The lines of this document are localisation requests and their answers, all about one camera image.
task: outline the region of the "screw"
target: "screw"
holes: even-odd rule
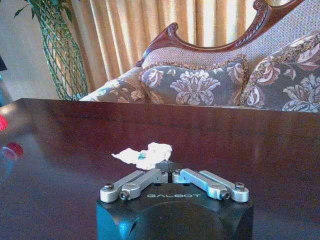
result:
[[[111,190],[114,188],[114,184],[113,183],[107,183],[106,185],[104,185],[103,187],[105,190]]]
[[[244,190],[245,189],[245,185],[242,182],[236,182],[234,184],[234,187],[236,190]]]
[[[119,197],[121,200],[127,200],[129,198],[130,194],[127,191],[121,191],[119,194]]]
[[[220,198],[222,200],[228,200],[230,198],[230,193],[226,190],[221,190],[220,191]]]

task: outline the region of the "glossy table surface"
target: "glossy table surface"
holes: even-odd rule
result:
[[[254,239],[320,239],[319,114],[23,98],[0,115],[0,147],[24,150],[0,175],[1,240],[95,239],[100,188],[136,170],[111,153],[151,142],[245,183]]]

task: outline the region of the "curtain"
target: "curtain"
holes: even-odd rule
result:
[[[89,90],[135,67],[170,23],[194,45],[230,43],[252,23],[254,0],[72,0],[69,25],[83,56]],[[281,5],[288,0],[269,0]]]

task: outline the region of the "floral pillow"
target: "floral pillow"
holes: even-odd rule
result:
[[[112,103],[147,103],[141,83],[116,78],[80,99],[81,101]]]
[[[320,31],[302,37],[263,59],[240,97],[260,109],[320,111]]]
[[[140,73],[140,80],[153,104],[238,106],[247,69],[242,54],[209,67],[157,62]]]

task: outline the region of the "crumpled paper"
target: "crumpled paper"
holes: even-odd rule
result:
[[[111,154],[126,164],[135,164],[138,169],[150,170],[162,161],[168,161],[172,152],[171,145],[152,142],[148,144],[148,150],[135,151],[127,148],[118,154]]]

